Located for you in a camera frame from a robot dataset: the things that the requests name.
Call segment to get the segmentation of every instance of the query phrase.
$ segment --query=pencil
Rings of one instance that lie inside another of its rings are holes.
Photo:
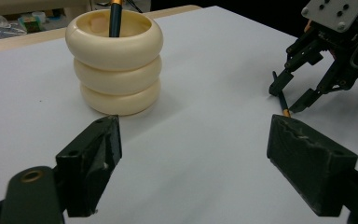
[[[274,80],[277,78],[277,74],[275,71],[272,72],[272,76],[274,77]],[[287,106],[286,99],[284,98],[283,91],[280,91],[278,93],[279,103],[281,104],[282,112],[285,117],[290,118],[290,111],[289,107]]]
[[[120,36],[122,6],[123,6],[122,0],[111,0],[110,1],[109,37],[119,37]]]

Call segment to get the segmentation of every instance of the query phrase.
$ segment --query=cream ceramic cup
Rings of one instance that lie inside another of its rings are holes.
[[[82,63],[102,70],[131,70],[159,55],[163,35],[155,21],[123,10],[119,38],[109,38],[110,10],[82,14],[66,28],[68,49]]]
[[[163,35],[152,19],[123,10],[120,36],[108,37],[109,18],[108,9],[78,16],[66,29],[66,45],[90,107],[104,114],[136,114],[158,99]]]

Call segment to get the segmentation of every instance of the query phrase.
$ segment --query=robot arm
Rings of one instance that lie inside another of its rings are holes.
[[[290,106],[295,113],[310,107],[323,94],[349,90],[358,78],[358,0],[311,0],[302,14],[311,20],[310,28],[287,48],[284,70],[270,85],[269,93],[278,95],[303,64],[319,62],[321,51],[331,50],[335,60],[316,90],[308,89]]]

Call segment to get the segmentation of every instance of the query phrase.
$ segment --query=stacked ring cup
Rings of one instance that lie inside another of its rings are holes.
[[[156,102],[160,92],[158,24],[138,12],[123,10],[120,36],[109,37],[110,10],[73,19],[65,33],[85,102],[110,115],[132,115]]]

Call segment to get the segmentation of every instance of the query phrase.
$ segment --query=white table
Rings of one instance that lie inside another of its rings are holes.
[[[220,7],[156,19],[164,34],[158,101],[120,118],[123,158],[98,213],[66,223],[346,223],[317,217],[267,158],[273,70],[296,39]],[[0,200],[8,180],[55,155],[104,115],[81,98],[63,38],[0,52]],[[292,104],[332,58],[283,89]],[[293,115],[358,154],[358,81]]]

